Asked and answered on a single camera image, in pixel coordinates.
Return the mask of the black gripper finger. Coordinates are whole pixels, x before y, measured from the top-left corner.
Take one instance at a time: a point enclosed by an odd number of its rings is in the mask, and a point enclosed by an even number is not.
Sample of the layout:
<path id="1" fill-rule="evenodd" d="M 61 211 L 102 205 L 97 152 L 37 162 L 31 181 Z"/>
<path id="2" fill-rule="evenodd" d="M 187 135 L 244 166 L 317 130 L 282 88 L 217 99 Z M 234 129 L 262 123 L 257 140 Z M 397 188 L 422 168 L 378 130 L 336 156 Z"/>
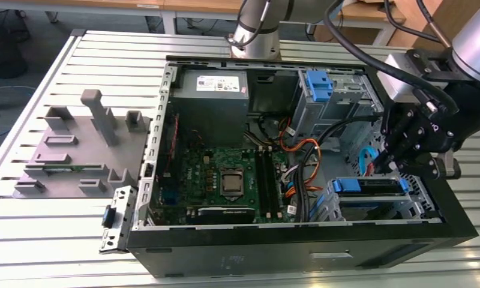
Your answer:
<path id="1" fill-rule="evenodd" d="M 389 173 L 393 162 L 397 168 L 404 166 L 416 155 L 414 145 L 422 137 L 417 107 L 413 104 L 396 103 L 385 107 L 381 122 L 382 147 L 373 160 L 374 173 Z"/>
<path id="2" fill-rule="evenodd" d="M 418 143 L 410 145 L 385 145 L 388 168 L 401 174 L 437 179 L 438 168 L 434 158 L 421 150 Z"/>

